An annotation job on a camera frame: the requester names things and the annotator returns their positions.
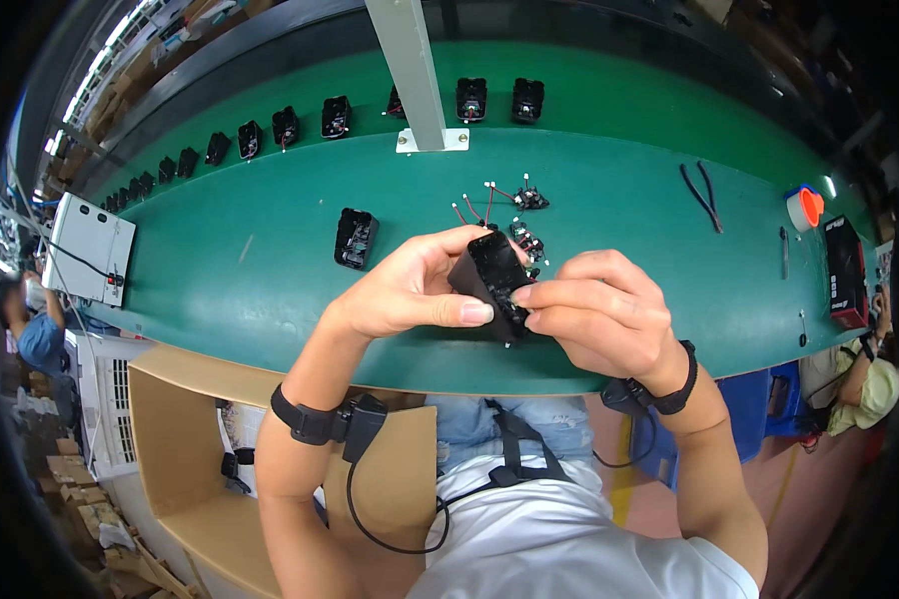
pliers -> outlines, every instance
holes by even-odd
[[[692,180],[689,178],[689,174],[686,173],[686,165],[680,165],[680,173],[683,174],[683,180],[686,182],[686,185],[689,186],[689,191],[692,192],[692,195],[699,200],[699,203],[703,204],[703,208],[709,213],[709,218],[712,219],[712,226],[716,228],[716,233],[723,232],[723,223],[719,222],[719,213],[716,212],[716,198],[712,195],[712,181],[709,180],[709,174],[706,171],[706,167],[703,166],[703,161],[700,160],[696,163],[696,166],[699,167],[700,173],[703,174],[703,178],[706,179],[706,189],[709,193],[709,201],[703,199],[703,195],[699,193],[699,190],[696,189],[696,186],[692,184]]]

right hand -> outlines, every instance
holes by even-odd
[[[882,286],[882,291],[873,298],[873,309],[878,314],[875,331],[879,337],[885,337],[893,327],[893,304],[889,298],[889,288]]]
[[[689,358],[662,290],[616,250],[584,252],[554,280],[516,290],[513,301],[533,311],[526,327],[554,337],[579,368],[634,377],[656,397],[686,383]]]

wrist strap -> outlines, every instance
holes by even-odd
[[[692,389],[696,386],[696,377],[699,375],[699,364],[696,362],[696,347],[687,339],[680,341],[680,343],[689,357],[689,373],[686,377],[686,384],[679,391],[669,395],[664,395],[660,398],[654,396],[652,401],[659,413],[666,416],[671,416],[685,407],[689,394],[692,393]]]

green workbench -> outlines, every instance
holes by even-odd
[[[234,144],[220,167],[200,162],[191,179],[160,186],[120,214],[137,224],[123,308],[93,305],[91,313],[194,352],[286,370],[323,308],[360,277],[333,260],[342,208],[367,210],[380,221],[373,265],[412,235],[456,226],[450,203],[461,194],[485,210],[484,181],[512,193],[529,173],[552,202],[522,217],[552,264],[540,278],[581,251],[621,250],[662,287],[676,334],[693,340],[714,376],[851,338],[828,318],[821,232],[796,241],[782,201],[802,182],[825,190],[822,177],[830,174],[797,138],[707,87],[609,55],[510,42],[434,44],[433,55],[448,124],[456,78],[487,78],[489,114],[470,127],[469,151],[395,153],[406,121],[380,114],[390,79],[376,53],[268,81],[154,140],[91,199],[102,201],[144,169],[155,173],[165,154],[204,150],[216,130],[235,134],[252,118],[265,133],[262,157],[241,161]],[[537,126],[509,123],[515,77],[546,83]],[[324,141],[319,110],[324,98],[340,93],[354,106],[351,136]],[[581,97],[605,104],[587,112]],[[272,143],[269,117],[288,103],[300,115],[302,138],[283,153]],[[698,159],[707,161],[723,235],[679,173],[686,163],[698,178]],[[837,198],[824,191],[827,216],[847,215],[864,238],[872,271],[865,207],[838,177],[836,187]],[[494,199],[491,221],[505,229],[518,212],[504,199]],[[791,236],[788,280],[780,225]],[[804,348],[800,309],[809,336]],[[506,349],[482,330],[434,328],[376,341],[354,383],[482,394],[601,386],[551,339],[530,335]]]

left hand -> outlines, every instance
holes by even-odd
[[[369,339],[419,325],[479,327],[492,320],[492,306],[454,294],[447,275],[469,242],[490,231],[466,225],[407,240],[340,295],[326,316]],[[519,258],[526,262],[521,250]]]

